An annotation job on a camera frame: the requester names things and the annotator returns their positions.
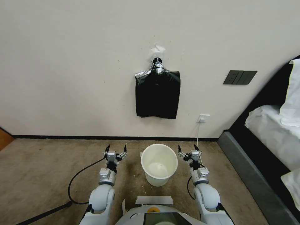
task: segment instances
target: bucket rim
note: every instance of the bucket rim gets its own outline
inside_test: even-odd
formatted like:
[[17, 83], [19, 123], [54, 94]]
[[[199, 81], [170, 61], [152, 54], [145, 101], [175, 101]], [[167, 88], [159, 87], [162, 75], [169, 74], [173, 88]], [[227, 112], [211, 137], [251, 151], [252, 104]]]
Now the bucket rim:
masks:
[[[145, 169], [144, 164], [142, 163], [142, 159], [143, 159], [143, 156], [144, 156], [144, 153], [146, 152], [146, 150], [149, 149], [149, 148], [150, 148], [151, 146], [153, 146], [153, 145], [162, 145], [162, 146], [165, 146], [165, 147], [169, 148], [169, 149], [171, 150], [171, 152], [173, 153], [173, 155], [175, 156], [175, 158], [176, 158], [176, 166], [175, 166], [174, 172], [173, 172], [171, 175], [166, 176], [166, 177], [156, 177], [156, 176], [153, 176], [153, 175], [149, 174], [148, 171]], [[142, 168], [143, 168], [143, 170], [145, 171], [145, 173], [148, 174], [150, 177], [152, 177], [152, 178], [154, 178], [154, 179], [164, 180], [164, 179], [170, 178], [170, 177], [176, 172], [177, 167], [178, 167], [178, 159], [177, 159], [176, 153], [175, 153], [175, 152], [173, 151], [173, 149], [171, 149], [169, 146], [164, 145], [164, 144], [152, 144], [152, 145], [149, 145], [147, 148], [145, 148], [145, 150], [142, 152], [142, 156], [141, 156], [141, 164], [142, 164]]]

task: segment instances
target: white bucket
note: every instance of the white bucket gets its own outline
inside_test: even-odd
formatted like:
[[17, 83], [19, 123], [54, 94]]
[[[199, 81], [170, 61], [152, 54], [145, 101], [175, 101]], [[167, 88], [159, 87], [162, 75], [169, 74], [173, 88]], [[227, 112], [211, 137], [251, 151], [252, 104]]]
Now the white bucket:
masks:
[[175, 152], [163, 144], [148, 146], [142, 153], [141, 163], [147, 181], [156, 187], [167, 183], [178, 166]]

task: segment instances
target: brown carpet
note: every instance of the brown carpet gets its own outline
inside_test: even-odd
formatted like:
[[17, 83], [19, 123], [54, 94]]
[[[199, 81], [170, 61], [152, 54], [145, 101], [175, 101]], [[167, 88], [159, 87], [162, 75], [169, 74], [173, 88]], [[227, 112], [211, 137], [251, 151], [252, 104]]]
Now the brown carpet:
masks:
[[[108, 144], [110, 150], [119, 153], [127, 144], [128, 151], [117, 167], [111, 224], [122, 216], [123, 199], [126, 198], [126, 208], [130, 209], [135, 207], [138, 195], [171, 195], [174, 208], [200, 219], [197, 206], [186, 190], [189, 166], [182, 159], [178, 158], [178, 169], [166, 185], [153, 187], [146, 181], [140, 152], [153, 143], [166, 144], [175, 152], [178, 144], [183, 152], [193, 147], [193, 142], [176, 141], [16, 139], [0, 151], [0, 224], [16, 224], [68, 202], [67, 189], [72, 176], [101, 159]], [[235, 224], [268, 224], [218, 144], [200, 142], [199, 147], [203, 163], [210, 171], [210, 184], [220, 193], [222, 204]], [[102, 161], [88, 168], [73, 181], [71, 195], [76, 201], [88, 201], [104, 164]], [[79, 224], [86, 207], [73, 204], [33, 224]]]

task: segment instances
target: display screen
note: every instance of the display screen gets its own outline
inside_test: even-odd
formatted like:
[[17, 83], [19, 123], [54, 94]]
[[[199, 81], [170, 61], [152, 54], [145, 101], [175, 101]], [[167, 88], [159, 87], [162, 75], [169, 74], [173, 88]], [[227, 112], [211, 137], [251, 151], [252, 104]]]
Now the display screen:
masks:
[[156, 225], [161, 222], [173, 225], [192, 225], [177, 212], [153, 212], [145, 213], [144, 225]]

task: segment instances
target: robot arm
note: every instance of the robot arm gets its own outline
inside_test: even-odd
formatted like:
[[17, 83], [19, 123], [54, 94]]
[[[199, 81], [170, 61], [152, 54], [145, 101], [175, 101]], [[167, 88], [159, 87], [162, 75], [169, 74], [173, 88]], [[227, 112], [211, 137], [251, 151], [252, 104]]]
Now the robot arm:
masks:
[[109, 215], [115, 196], [115, 190], [112, 187], [116, 181], [117, 165], [127, 156], [127, 150], [125, 145], [124, 151], [118, 154], [115, 151], [109, 151], [109, 147], [110, 145], [104, 152], [107, 166], [100, 169], [99, 186], [90, 195], [89, 205], [80, 225], [99, 225], [99, 221], [101, 224], [110, 225]]
[[201, 221], [208, 225], [234, 225], [221, 205], [218, 191], [208, 184], [209, 171], [202, 165], [201, 152], [194, 145], [195, 150], [185, 154], [178, 145], [178, 154], [187, 161], [191, 168], [192, 181], [195, 186], [194, 196], [198, 205]]

